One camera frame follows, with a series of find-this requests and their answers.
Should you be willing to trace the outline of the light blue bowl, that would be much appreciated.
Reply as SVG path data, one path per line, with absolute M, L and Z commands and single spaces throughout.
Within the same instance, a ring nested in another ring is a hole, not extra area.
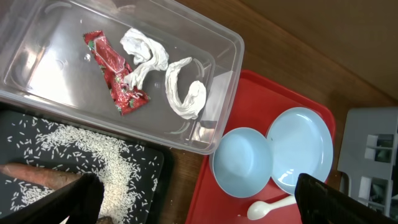
M 273 157 L 262 133 L 242 127 L 222 137 L 209 163 L 216 183 L 226 194 L 249 198 L 258 194 L 270 180 Z

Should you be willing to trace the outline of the orange carrot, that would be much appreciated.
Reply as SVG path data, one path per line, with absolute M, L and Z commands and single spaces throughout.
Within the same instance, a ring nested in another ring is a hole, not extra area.
M 61 189 L 81 177 L 80 174 L 19 163 L 1 165 L 1 173 L 19 180 L 42 185 L 52 190 Z

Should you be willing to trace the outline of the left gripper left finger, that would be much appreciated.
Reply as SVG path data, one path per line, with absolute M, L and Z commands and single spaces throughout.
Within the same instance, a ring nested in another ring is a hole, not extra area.
M 27 207 L 1 218 L 1 224 L 68 223 L 95 224 L 103 202 L 104 185 L 94 174 L 41 198 Z

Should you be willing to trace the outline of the white tissue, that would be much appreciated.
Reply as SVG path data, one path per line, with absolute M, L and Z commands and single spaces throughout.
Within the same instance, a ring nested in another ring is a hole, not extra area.
M 183 101 L 178 94 L 178 75 L 181 69 L 188 65 L 193 59 L 183 58 L 169 65 L 165 73 L 165 93 L 170 107 L 183 119 L 197 119 L 200 111 L 206 103 L 207 91 L 201 81 L 190 84 L 188 93 Z
M 142 89 L 144 79 L 150 71 L 166 71 L 169 66 L 169 55 L 163 45 L 148 38 L 141 31 L 130 28 L 120 40 L 123 49 L 134 56 L 134 65 L 137 67 L 127 76 L 123 82 L 129 89 Z

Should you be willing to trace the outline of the brown food scrap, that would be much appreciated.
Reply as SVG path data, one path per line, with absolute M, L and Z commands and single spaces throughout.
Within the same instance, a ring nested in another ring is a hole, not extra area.
M 97 219 L 95 224 L 114 224 L 111 217 L 101 217 Z

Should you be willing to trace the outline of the red snack wrapper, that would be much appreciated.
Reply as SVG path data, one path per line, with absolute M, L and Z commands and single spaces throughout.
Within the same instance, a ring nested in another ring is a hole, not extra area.
M 132 113 L 149 102 L 147 93 L 136 87 L 130 89 L 124 83 L 124 77 L 132 72 L 132 68 L 111 47 L 102 30 L 85 33 L 83 39 L 99 65 L 115 107 L 121 115 Z

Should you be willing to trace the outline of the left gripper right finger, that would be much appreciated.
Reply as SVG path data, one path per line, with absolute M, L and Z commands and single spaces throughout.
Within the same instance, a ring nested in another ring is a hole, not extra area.
M 300 174 L 295 199 L 303 224 L 397 224 L 308 174 Z

